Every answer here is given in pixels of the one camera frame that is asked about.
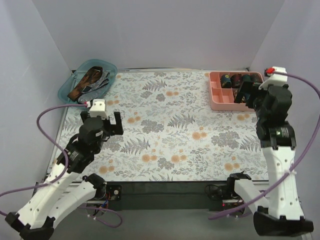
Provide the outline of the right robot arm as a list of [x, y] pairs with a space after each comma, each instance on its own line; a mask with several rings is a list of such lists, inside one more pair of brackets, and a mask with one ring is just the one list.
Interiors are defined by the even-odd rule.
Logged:
[[238, 89], [235, 103], [245, 100], [257, 116], [256, 134], [267, 163], [269, 183], [277, 187], [267, 192], [268, 198], [254, 200], [260, 191], [244, 173], [234, 173], [227, 179], [227, 195], [241, 197], [253, 213], [253, 224], [260, 236], [296, 237], [314, 230], [313, 222], [302, 211], [296, 186], [294, 165], [296, 137], [286, 120], [292, 105], [288, 85], [270, 84], [265, 89], [259, 82], [245, 81]]

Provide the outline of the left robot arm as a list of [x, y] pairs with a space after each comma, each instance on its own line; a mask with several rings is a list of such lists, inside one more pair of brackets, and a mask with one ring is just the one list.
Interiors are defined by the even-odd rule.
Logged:
[[94, 161], [111, 136], [124, 133], [121, 114], [114, 112], [112, 124], [104, 111], [93, 115], [83, 111], [79, 132], [71, 137], [57, 158], [49, 176], [28, 203], [17, 212], [9, 212], [5, 221], [23, 240], [48, 240], [57, 225], [84, 202], [101, 200], [107, 193], [107, 182], [92, 173], [81, 184], [63, 195], [69, 185]]

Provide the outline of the navy yellow floral tie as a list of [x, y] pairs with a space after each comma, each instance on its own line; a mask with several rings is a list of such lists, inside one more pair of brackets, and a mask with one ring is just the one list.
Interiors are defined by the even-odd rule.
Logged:
[[223, 74], [220, 77], [220, 85], [223, 89], [231, 89], [232, 88], [232, 81], [228, 74]]

